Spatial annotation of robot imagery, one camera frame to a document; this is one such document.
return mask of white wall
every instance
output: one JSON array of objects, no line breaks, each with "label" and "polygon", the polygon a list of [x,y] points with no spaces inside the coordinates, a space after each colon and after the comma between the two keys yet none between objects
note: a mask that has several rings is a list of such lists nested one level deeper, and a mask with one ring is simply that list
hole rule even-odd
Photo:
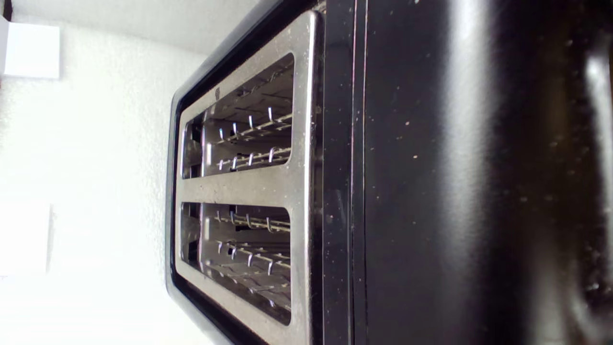
[{"label": "white wall", "polygon": [[15,13],[211,54],[258,0],[13,0]]},{"label": "white wall", "polygon": [[204,56],[15,19],[61,27],[61,78],[0,87],[0,193],[52,211],[48,274],[0,280],[0,344],[209,343],[164,287],[170,101]]}]

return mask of black glossy surface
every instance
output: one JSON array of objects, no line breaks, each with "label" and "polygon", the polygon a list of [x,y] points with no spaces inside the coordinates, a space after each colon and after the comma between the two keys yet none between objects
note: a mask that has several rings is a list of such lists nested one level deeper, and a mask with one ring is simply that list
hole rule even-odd
[{"label": "black glossy surface", "polygon": [[354,1],[327,2],[323,108],[323,343],[351,341],[351,128]]},{"label": "black glossy surface", "polygon": [[354,22],[354,62],[353,62],[353,114],[351,142],[351,268],[352,268],[352,313],[353,343],[367,343],[368,332],[368,296],[367,296],[367,237],[365,236],[365,90],[367,88],[367,11],[368,1],[356,1]]},{"label": "black glossy surface", "polygon": [[368,3],[369,343],[611,338],[610,4]]}]

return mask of light switch plate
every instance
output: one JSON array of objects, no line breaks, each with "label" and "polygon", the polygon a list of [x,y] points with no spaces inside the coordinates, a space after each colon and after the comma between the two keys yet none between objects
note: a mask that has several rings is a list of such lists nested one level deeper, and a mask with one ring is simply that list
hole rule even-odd
[{"label": "light switch plate", "polygon": [[0,276],[47,272],[50,205],[0,199]]},{"label": "light switch plate", "polygon": [[9,23],[4,74],[59,78],[59,28]]},{"label": "light switch plate", "polygon": [[6,45],[9,39],[9,25],[9,21],[0,15],[0,71],[4,71],[6,62]]}]

